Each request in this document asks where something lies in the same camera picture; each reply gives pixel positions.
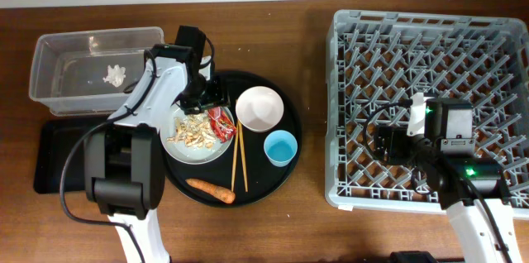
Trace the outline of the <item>red snack wrapper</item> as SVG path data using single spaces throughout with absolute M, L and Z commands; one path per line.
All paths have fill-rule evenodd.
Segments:
M 222 107 L 207 110 L 210 126 L 221 143 L 229 141 L 236 134 L 236 127 Z

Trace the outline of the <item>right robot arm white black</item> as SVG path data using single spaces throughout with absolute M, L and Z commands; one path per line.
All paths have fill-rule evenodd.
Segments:
M 402 127 L 377 127 L 375 154 L 390 165 L 426 174 L 467 262 L 521 262 L 513 208 L 499 163 L 477 158 L 474 141 L 462 135 L 408 136 Z

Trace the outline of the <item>light blue cup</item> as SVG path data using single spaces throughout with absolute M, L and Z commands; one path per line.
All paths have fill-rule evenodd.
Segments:
M 297 151 L 297 139 L 288 131 L 272 131 L 264 140 L 264 153 L 269 162 L 276 167 L 288 165 Z

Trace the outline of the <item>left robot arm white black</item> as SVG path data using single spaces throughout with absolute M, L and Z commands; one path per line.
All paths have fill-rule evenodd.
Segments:
M 157 208 L 164 192 L 167 163 L 160 139 L 164 115 L 178 106 L 187 114 L 226 105 L 214 79 L 213 60 L 203 60 L 202 44 L 157 44 L 143 53 L 144 72 L 128 99 L 105 122 L 75 143 L 83 148 L 84 185 L 89 201 L 105 219 L 64 213 L 75 222 L 117 230 L 129 262 L 169 262 Z

